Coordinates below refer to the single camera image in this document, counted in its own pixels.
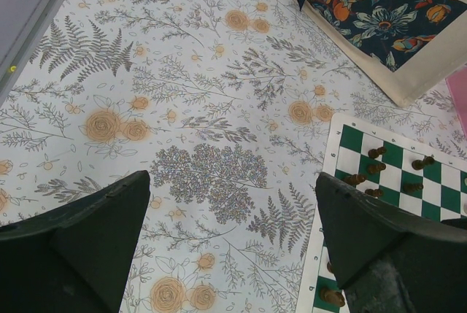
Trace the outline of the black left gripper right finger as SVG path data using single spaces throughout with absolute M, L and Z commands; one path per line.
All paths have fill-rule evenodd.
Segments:
M 316 196 L 351 312 L 466 311 L 466 219 L 413 215 L 325 172 Z

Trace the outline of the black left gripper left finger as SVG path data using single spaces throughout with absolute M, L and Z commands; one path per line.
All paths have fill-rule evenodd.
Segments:
M 149 198 L 136 171 L 1 227 L 1 311 L 118 312 Z

